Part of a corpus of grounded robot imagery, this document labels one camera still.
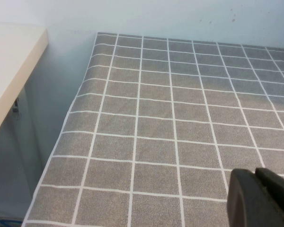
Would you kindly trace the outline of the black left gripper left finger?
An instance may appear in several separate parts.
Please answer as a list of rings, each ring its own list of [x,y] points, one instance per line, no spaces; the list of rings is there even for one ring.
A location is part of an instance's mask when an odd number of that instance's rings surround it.
[[[255,174],[246,169],[233,169],[227,198],[231,227],[281,227],[282,217]]]

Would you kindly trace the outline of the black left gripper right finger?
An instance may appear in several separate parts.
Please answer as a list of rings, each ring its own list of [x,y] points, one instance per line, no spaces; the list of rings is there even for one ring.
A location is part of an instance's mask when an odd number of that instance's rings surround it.
[[[256,168],[255,176],[269,194],[276,213],[284,221],[284,178],[268,168]]]

